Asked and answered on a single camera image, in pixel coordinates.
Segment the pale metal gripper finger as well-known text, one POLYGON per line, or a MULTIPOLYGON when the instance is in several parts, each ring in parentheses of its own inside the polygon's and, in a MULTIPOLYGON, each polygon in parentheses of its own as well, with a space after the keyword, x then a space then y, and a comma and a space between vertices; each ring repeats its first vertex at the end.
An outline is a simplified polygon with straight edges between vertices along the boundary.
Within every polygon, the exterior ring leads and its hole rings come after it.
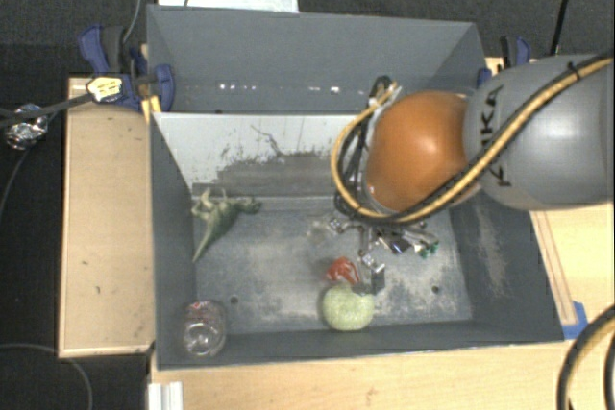
POLYGON ((370 253, 361 258, 365 283, 371 294, 378 294, 385 286, 385 264, 370 253))
POLYGON ((319 248, 331 243, 345 230, 345 221, 335 216, 324 216, 313 220, 307 231, 307 240, 319 248))

